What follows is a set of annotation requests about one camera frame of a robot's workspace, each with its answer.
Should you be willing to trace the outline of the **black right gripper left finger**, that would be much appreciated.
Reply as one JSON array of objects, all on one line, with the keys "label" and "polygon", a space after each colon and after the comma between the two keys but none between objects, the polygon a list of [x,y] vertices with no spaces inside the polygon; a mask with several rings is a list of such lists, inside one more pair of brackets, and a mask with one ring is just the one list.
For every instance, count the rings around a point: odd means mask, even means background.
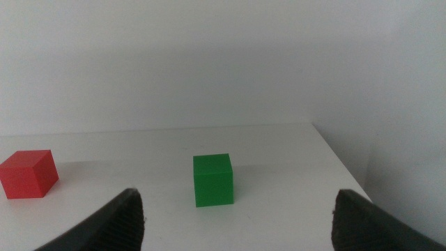
[{"label": "black right gripper left finger", "polygon": [[140,250],[144,209],[139,191],[127,188],[67,232],[39,250]]}]

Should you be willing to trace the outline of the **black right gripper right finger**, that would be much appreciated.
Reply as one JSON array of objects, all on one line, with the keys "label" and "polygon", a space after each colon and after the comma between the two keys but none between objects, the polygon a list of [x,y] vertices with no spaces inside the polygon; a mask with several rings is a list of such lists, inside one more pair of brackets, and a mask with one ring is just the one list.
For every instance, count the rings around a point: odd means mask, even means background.
[{"label": "black right gripper right finger", "polygon": [[444,245],[349,189],[340,190],[336,197],[331,240],[336,251],[445,251]]}]

